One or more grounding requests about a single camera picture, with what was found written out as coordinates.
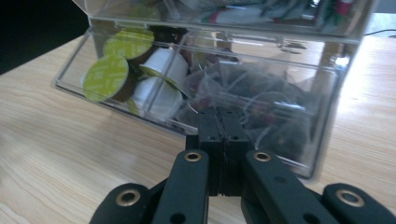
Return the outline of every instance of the tabletop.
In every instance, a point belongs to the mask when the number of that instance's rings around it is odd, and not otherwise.
[[[0,223],[87,223],[115,187],[165,179],[184,136],[56,90],[76,39],[0,76]],[[365,37],[340,93],[317,192],[363,189],[396,214],[396,40]],[[209,223],[245,223],[238,198]]]

